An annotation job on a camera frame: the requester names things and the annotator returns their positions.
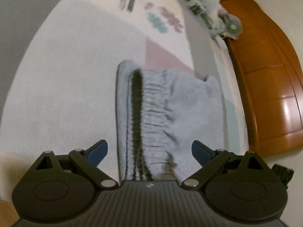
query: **wooden headboard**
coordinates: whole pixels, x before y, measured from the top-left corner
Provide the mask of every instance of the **wooden headboard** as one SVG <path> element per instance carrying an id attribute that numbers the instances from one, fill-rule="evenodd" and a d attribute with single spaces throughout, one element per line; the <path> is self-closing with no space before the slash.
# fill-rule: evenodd
<path id="1" fill-rule="evenodd" d="M 221 0 L 243 25 L 226 39 L 251 150 L 262 157 L 303 146 L 303 74 L 287 36 L 254 0 Z"/>

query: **green fan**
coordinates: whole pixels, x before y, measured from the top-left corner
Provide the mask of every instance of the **green fan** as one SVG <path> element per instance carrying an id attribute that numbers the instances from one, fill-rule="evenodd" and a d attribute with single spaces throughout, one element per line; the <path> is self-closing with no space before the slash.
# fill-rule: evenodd
<path id="1" fill-rule="evenodd" d="M 232 14 L 227 14 L 222 17 L 222 20 L 224 22 L 224 26 L 222 28 L 209 30 L 211 38 L 215 38 L 216 35 L 222 34 L 225 37 L 237 39 L 242 33 L 242 24 L 240 19 Z"/>

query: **ribbed black surface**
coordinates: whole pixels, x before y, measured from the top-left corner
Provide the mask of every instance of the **ribbed black surface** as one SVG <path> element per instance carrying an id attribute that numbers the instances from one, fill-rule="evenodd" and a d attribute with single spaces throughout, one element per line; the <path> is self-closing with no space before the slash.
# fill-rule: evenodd
<path id="1" fill-rule="evenodd" d="M 92 207 L 72 220 L 38 224 L 22 219 L 16 227 L 285 227 L 276 220 L 248 225 L 223 218 L 207 206 L 198 192 L 181 189 L 177 182 L 125 182 L 101 193 Z"/>

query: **orange wooden furniture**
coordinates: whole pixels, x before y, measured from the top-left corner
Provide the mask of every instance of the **orange wooden furniture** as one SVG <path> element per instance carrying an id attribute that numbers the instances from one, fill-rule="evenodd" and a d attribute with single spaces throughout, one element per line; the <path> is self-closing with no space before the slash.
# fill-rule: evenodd
<path id="1" fill-rule="evenodd" d="M 265 157 L 303 146 L 303 74 L 289 39 L 254 0 L 221 0 L 221 4 L 243 25 L 239 39 L 228 38 L 226 44 L 250 149 Z"/>

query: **white logo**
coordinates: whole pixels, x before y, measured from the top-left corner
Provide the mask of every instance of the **white logo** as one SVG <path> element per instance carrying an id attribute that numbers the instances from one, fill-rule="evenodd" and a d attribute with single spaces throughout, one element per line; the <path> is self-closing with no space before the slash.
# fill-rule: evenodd
<path id="1" fill-rule="evenodd" d="M 152 188 L 152 187 L 154 187 L 154 186 L 155 186 L 155 185 L 152 184 L 152 183 L 149 183 L 149 184 L 146 185 L 146 187 L 148 187 L 148 188 Z"/>

